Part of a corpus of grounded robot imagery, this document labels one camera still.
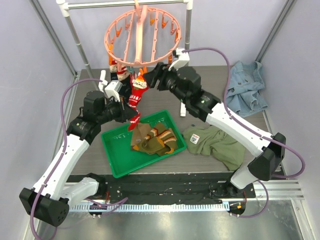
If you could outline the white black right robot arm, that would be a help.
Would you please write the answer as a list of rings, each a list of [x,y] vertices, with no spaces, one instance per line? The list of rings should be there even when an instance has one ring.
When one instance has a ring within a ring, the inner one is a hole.
[[[201,76],[191,66],[175,70],[167,64],[143,74],[149,88],[169,90],[186,107],[193,117],[215,126],[242,144],[254,157],[245,166],[238,168],[226,184],[226,193],[233,198],[243,193],[244,188],[257,181],[269,181],[285,156],[286,137],[263,131],[231,110],[224,103],[202,89]]]

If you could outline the red christmas sock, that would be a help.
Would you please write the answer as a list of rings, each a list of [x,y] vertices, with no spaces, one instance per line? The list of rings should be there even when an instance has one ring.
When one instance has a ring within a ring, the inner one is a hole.
[[[128,71],[127,67],[121,63],[118,63],[115,60],[111,61],[111,64],[109,66],[109,71],[110,71],[110,79],[112,81],[113,80],[123,81],[130,76],[130,72]]]
[[[137,111],[137,115],[129,120],[129,131],[132,131],[140,122],[141,113],[137,110],[137,106],[142,99],[143,94],[149,89],[143,74],[139,74],[135,79],[131,80],[131,95],[128,100],[129,106]]]

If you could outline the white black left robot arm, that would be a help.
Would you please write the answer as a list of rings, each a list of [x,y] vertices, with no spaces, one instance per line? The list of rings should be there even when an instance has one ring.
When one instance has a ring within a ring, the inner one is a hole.
[[[53,227],[60,226],[69,210],[88,197],[102,199],[107,192],[106,181],[94,173],[80,182],[64,188],[72,170],[105,123],[124,123],[138,112],[123,100],[106,98],[98,90],[87,93],[79,115],[69,123],[63,143],[43,174],[31,189],[23,188],[19,194],[31,219],[41,220]]]

